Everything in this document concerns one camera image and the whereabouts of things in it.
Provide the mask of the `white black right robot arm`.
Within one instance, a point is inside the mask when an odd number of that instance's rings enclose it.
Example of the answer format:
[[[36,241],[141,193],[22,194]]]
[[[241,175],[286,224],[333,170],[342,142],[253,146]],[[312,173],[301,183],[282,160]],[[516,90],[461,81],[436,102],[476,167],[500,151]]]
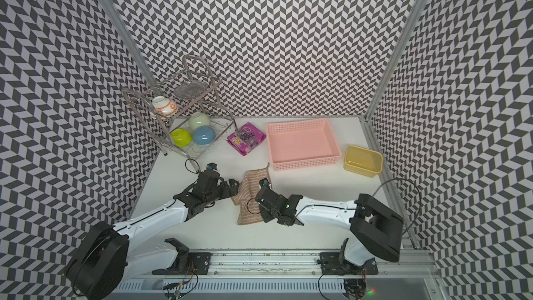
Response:
[[[284,226],[326,224],[352,233],[343,241],[339,262],[348,271],[359,269],[379,258],[400,261],[403,218],[370,194],[360,194],[354,201],[319,201],[293,194],[284,197],[261,182],[255,197],[264,222],[276,220]]]

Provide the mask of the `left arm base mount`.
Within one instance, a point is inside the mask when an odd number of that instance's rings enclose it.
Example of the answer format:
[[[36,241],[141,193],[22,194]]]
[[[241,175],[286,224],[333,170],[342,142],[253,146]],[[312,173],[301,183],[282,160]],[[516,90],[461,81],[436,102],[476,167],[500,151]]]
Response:
[[[212,258],[211,252],[192,252],[189,247],[173,237],[166,239],[165,243],[170,244],[175,249],[177,257],[168,268],[154,270],[152,275],[185,275],[186,273],[193,273],[201,276],[208,274]]]

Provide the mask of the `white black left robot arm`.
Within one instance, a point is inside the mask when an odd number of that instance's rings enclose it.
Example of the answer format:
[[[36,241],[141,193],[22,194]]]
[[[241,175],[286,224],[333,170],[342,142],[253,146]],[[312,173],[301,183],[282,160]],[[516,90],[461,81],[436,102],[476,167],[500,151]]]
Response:
[[[64,269],[73,293],[86,299],[104,299],[121,282],[149,272],[192,271],[190,250],[176,238],[167,238],[162,246],[141,254],[135,250],[163,231],[191,220],[216,201],[236,196],[239,186],[234,179],[222,178],[211,163],[195,182],[161,207],[125,222],[92,226]]]

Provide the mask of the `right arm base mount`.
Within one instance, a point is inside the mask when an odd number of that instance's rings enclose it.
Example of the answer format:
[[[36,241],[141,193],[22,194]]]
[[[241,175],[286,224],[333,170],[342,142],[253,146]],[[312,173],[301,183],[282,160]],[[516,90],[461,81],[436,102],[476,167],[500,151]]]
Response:
[[[377,275],[375,256],[355,238],[346,238],[339,251],[323,251],[317,263],[323,275]]]

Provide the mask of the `brown striped square dishcloth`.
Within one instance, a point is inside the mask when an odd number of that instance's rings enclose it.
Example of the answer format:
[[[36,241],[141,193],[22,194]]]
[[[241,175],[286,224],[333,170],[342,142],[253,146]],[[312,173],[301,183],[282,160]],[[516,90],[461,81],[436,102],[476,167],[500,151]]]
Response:
[[[239,226],[263,222],[259,205],[255,202],[255,197],[260,191],[260,181],[263,179],[271,181],[269,164],[265,168],[253,169],[246,172],[243,180],[240,182],[237,194],[231,198],[234,205],[240,208],[240,213],[237,218],[237,224]]]

